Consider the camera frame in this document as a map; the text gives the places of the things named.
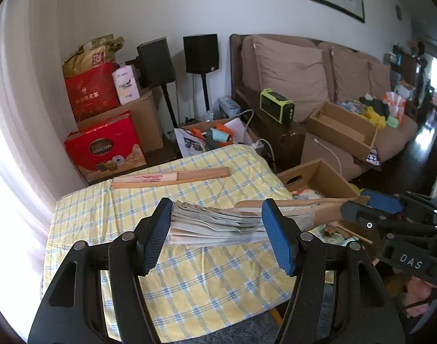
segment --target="yellow cloth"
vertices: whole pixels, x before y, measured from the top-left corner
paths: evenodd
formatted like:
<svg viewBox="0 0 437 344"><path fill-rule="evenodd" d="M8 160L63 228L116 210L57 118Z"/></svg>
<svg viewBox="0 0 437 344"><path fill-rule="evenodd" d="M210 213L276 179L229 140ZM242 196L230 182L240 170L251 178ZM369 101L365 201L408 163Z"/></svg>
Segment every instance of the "yellow cloth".
<svg viewBox="0 0 437 344"><path fill-rule="evenodd" d="M292 198L266 162L244 145L143 172L220 166L229 167L231 177L119 190L111 190L110 181L105 181L61 198L48 236L44 291L73 243L111 242L151 215L162 197L216 208L231 208L241 200ZM171 342L223 329L277 306L290 298L294 278L278 267L269 242L200 249L165 244L157 266L140 282L161 341ZM107 272L101 283L109 336L120 340Z"/></svg>
<svg viewBox="0 0 437 344"><path fill-rule="evenodd" d="M377 126L379 130L382 130L386 127L386 118L378 114L371 106L368 106L365 113L360 116L364 119L367 119L371 124Z"/></svg>

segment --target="curtain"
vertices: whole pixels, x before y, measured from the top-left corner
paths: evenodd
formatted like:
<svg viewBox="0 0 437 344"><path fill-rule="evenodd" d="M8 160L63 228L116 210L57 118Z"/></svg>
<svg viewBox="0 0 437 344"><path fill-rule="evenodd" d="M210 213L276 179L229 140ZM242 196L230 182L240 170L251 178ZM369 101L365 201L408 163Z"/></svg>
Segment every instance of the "curtain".
<svg viewBox="0 0 437 344"><path fill-rule="evenodd" d="M49 10L39 19L43 7ZM75 127L54 99L65 94L64 82L38 80L62 78L55 17L56 0L0 6L0 311L25 340L41 300L56 201L85 186L62 145ZM49 41L32 34L44 31ZM41 40L47 66L41 52L33 55Z"/></svg>

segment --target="gray carpet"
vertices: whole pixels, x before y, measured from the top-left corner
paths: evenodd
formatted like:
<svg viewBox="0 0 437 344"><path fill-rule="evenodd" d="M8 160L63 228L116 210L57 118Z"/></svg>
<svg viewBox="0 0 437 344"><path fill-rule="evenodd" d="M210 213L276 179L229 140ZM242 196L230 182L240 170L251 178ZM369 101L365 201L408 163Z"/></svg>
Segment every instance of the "gray carpet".
<svg viewBox="0 0 437 344"><path fill-rule="evenodd" d="M318 339L328 336L334 301L333 286L325 284L317 328ZM273 344L279 325L268 312L199 338L177 341L176 344Z"/></svg>

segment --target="speaker stand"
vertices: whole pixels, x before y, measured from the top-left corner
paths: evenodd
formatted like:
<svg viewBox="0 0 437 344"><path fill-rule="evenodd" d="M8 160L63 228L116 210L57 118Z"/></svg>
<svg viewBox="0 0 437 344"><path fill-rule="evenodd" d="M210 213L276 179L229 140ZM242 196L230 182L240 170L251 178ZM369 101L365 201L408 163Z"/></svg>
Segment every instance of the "speaker stand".
<svg viewBox="0 0 437 344"><path fill-rule="evenodd" d="M202 89L204 91L204 104L206 105L206 112L210 110L209 107L209 95L208 95L208 84L206 83L206 74L201 74L202 79Z"/></svg>
<svg viewBox="0 0 437 344"><path fill-rule="evenodd" d="M168 106L169 115L171 115L172 125L174 126L174 128L178 128L176 116L174 115L174 110L172 110L172 104L169 98L168 88L166 84L161 84L161 89L163 89L164 99L166 100L166 104Z"/></svg>

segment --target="green and black radio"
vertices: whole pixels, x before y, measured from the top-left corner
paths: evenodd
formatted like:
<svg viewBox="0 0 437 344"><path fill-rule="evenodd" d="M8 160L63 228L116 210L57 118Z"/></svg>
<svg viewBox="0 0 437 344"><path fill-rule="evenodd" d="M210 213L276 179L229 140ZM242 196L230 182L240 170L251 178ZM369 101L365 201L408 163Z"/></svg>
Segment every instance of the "green and black radio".
<svg viewBox="0 0 437 344"><path fill-rule="evenodd" d="M263 89L260 93L260 108L280 124L293 121L295 105L290 99L272 91Z"/></svg>

